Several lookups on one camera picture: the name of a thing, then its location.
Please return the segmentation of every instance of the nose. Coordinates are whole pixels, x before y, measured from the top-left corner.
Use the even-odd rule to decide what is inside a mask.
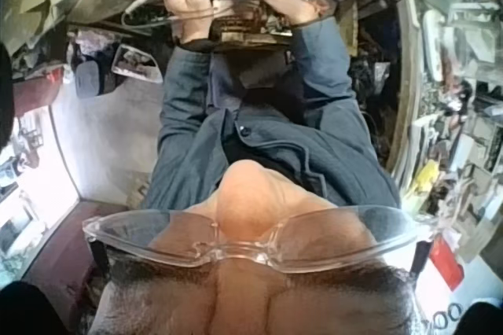
[[[251,160],[225,173],[217,199],[217,222],[229,241],[256,241],[279,221],[280,192],[264,167]]]

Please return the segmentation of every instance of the floor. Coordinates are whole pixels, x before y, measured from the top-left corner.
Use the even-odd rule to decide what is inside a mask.
[[[65,162],[83,199],[126,204],[156,162],[162,86],[126,80],[110,94],[80,100],[71,84],[53,103]]]

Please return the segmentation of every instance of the eyebrow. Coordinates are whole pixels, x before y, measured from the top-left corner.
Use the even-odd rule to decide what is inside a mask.
[[[126,253],[109,250],[110,280],[118,287],[127,287],[139,282],[152,282],[158,279],[202,285],[213,266],[187,268],[168,266],[148,260],[140,260]]]

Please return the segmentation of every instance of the man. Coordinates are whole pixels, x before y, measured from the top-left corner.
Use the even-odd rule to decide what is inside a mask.
[[[292,52],[304,82],[303,123],[246,98],[238,109],[207,115],[211,2],[165,0],[168,10],[192,19],[182,21],[180,46],[168,67],[159,160],[145,200],[146,208],[211,220],[219,237],[240,251],[212,250],[213,261],[191,268],[183,267],[186,258],[160,266],[138,254],[115,255],[93,335],[419,331],[406,274],[382,260],[288,274],[263,263],[268,257],[263,253],[251,256],[259,240],[295,215],[294,225],[302,226],[282,233],[290,247],[284,254],[321,252],[320,241],[340,255],[366,250],[375,239],[360,219],[342,208],[326,210],[363,204],[399,208],[395,185],[377,162],[354,99],[349,57],[334,19],[319,19],[302,0],[264,1],[293,27]],[[194,20],[197,13],[206,17]],[[339,210],[336,221],[320,223],[316,216],[303,221],[304,215]],[[193,247],[212,247],[205,235],[209,228],[192,225],[173,221],[147,252],[159,251],[162,259],[189,238]]]

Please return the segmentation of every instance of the clutter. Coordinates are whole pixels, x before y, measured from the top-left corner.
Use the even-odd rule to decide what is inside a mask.
[[[152,83],[163,83],[163,75],[154,57],[141,50],[121,44],[112,63],[112,72]]]
[[[75,44],[79,45],[80,52],[90,57],[97,57],[98,53],[103,53],[118,41],[117,36],[102,30],[79,29],[75,38]]]

